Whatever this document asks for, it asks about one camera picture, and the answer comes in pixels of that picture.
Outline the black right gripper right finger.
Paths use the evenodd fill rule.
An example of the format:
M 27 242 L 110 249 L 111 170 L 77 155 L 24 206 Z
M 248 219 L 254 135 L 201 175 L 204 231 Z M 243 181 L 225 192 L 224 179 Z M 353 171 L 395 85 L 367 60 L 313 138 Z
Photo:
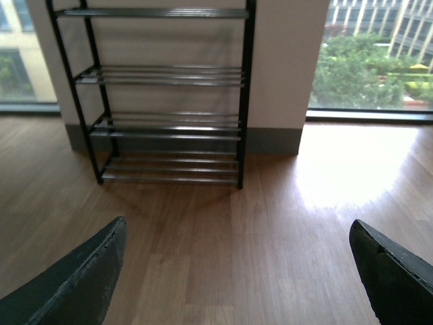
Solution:
M 432 265 L 360 219 L 349 242 L 380 324 L 432 323 Z

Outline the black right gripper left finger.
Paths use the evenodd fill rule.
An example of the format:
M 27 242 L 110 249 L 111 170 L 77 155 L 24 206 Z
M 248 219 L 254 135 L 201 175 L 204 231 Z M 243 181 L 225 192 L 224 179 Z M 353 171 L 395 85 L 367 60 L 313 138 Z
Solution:
M 2 324 L 102 324 L 122 269 L 127 223 L 117 217 L 1 299 Z

